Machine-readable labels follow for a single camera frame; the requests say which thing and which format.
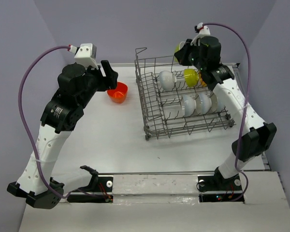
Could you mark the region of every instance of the yellow bowl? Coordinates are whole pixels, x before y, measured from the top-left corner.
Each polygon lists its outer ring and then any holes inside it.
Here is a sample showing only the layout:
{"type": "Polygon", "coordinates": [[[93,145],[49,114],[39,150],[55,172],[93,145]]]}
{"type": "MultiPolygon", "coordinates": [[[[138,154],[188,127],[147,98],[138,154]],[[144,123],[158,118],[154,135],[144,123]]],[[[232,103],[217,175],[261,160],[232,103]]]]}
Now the yellow bowl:
{"type": "Polygon", "coordinates": [[[184,44],[185,44],[185,42],[180,42],[180,43],[176,46],[174,53],[176,53],[176,52],[178,52],[180,49],[182,49],[183,46],[184,46],[184,44]]]}
{"type": "Polygon", "coordinates": [[[184,78],[188,87],[194,87],[199,81],[199,74],[194,69],[185,69],[184,78]]]}

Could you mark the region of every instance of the white bowl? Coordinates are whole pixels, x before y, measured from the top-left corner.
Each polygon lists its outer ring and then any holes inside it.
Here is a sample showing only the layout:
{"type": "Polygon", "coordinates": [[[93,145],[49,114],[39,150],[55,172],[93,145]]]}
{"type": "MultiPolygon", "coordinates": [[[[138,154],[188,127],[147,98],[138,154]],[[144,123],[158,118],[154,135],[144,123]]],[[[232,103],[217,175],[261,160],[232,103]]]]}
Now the white bowl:
{"type": "Polygon", "coordinates": [[[205,93],[197,93],[195,98],[197,114],[205,115],[212,107],[211,99],[205,93]]]}
{"type": "Polygon", "coordinates": [[[159,73],[159,81],[164,91],[171,91],[176,83],[176,76],[170,71],[161,71],[159,73]]]}
{"type": "Polygon", "coordinates": [[[212,94],[210,99],[212,101],[211,112],[220,112],[224,109],[225,105],[215,94],[212,94]]]}
{"type": "Polygon", "coordinates": [[[197,108],[197,104],[195,100],[188,95],[182,96],[182,110],[185,117],[191,116],[195,109],[197,108]]]}

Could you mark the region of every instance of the wire rack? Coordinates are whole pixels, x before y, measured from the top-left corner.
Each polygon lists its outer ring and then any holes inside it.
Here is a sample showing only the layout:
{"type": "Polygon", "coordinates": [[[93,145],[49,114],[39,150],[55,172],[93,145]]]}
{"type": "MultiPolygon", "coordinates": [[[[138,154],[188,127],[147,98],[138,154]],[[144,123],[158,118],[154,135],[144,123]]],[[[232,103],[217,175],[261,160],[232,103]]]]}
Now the wire rack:
{"type": "Polygon", "coordinates": [[[227,129],[234,125],[234,120],[226,109],[220,112],[211,112],[204,115],[193,112],[190,116],[184,116],[182,110],[182,95],[193,98],[199,92],[208,96],[211,93],[207,87],[201,84],[189,88],[186,85],[183,70],[176,71],[178,63],[174,56],[156,58],[142,58],[138,55],[147,48],[135,49],[135,73],[139,90],[141,109],[144,122],[145,139],[157,138],[208,130],[215,128],[227,129]],[[163,70],[169,70],[177,77],[176,84],[171,91],[164,91],[160,85],[158,74],[163,70]]]}

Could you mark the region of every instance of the red wire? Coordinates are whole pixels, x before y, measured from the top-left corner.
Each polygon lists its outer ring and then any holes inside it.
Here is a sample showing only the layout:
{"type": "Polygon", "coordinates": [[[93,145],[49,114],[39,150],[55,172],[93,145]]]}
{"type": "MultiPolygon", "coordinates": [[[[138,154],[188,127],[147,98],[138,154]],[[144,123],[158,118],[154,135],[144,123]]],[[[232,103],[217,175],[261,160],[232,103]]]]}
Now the red wire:
{"type": "Polygon", "coordinates": [[[98,186],[99,186],[100,191],[102,192],[103,198],[106,200],[107,198],[106,198],[106,196],[105,196],[105,194],[104,194],[104,192],[103,192],[103,190],[101,188],[102,184],[99,183],[98,186]]]}
{"type": "Polygon", "coordinates": [[[231,194],[231,197],[230,197],[230,199],[233,197],[233,195],[234,195],[234,188],[233,188],[233,185],[231,185],[231,188],[232,188],[232,194],[231,194]]]}
{"type": "Polygon", "coordinates": [[[104,189],[103,185],[102,185],[101,183],[100,183],[100,185],[101,185],[101,187],[102,187],[102,189],[103,189],[104,193],[106,194],[106,196],[107,196],[108,198],[111,198],[111,196],[110,196],[110,195],[108,195],[108,194],[107,194],[107,192],[105,191],[105,189],[104,189]]]}

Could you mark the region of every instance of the screw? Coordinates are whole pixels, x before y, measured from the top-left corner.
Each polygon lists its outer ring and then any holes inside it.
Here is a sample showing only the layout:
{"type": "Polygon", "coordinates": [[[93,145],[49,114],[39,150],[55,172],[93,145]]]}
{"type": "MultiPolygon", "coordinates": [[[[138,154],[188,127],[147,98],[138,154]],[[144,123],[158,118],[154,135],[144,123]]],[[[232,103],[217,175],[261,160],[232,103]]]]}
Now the screw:
{"type": "Polygon", "coordinates": [[[109,188],[111,188],[111,187],[113,186],[113,182],[110,181],[110,180],[107,181],[107,182],[106,182],[106,186],[109,187],[109,188]]]}
{"type": "Polygon", "coordinates": [[[236,179],[236,180],[234,180],[234,184],[236,185],[236,186],[241,186],[241,181],[239,180],[239,179],[236,179]]]}

